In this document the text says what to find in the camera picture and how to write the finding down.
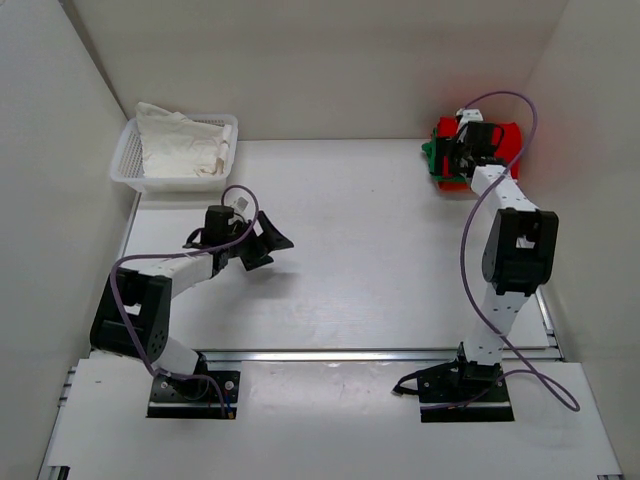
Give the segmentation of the red t-shirt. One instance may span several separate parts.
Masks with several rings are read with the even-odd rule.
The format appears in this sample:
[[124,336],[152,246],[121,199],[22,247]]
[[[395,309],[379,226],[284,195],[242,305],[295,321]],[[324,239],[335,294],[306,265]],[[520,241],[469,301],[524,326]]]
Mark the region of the red t-shirt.
[[[520,152],[522,147],[522,133],[516,123],[495,123],[505,129],[505,137],[497,150],[497,155],[505,160],[506,166]],[[433,136],[454,137],[457,130],[455,117],[441,117],[432,131]]]

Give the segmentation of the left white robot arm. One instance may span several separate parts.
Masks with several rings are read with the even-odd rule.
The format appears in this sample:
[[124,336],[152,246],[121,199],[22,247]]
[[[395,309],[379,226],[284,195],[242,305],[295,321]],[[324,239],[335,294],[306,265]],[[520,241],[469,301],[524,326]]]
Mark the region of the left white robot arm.
[[251,220],[236,208],[210,206],[204,225],[186,239],[185,254],[138,255],[128,261],[153,259],[135,270],[117,265],[110,272],[90,330],[93,348],[146,362],[152,374],[188,402],[224,398],[203,354],[169,334],[172,300],[209,281],[238,258],[246,271],[273,262],[271,253],[294,243],[259,210]]

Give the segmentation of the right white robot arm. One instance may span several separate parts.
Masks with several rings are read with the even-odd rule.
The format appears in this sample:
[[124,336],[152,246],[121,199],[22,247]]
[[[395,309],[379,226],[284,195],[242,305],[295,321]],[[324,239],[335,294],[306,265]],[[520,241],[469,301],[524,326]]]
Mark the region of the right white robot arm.
[[472,306],[479,324],[460,344],[448,376],[449,391],[471,400],[495,385],[502,351],[517,315],[551,277],[558,216],[539,209],[508,168],[522,146],[519,127],[486,121],[477,109],[442,118],[424,149],[438,186],[464,184],[493,221],[481,259],[484,300]]

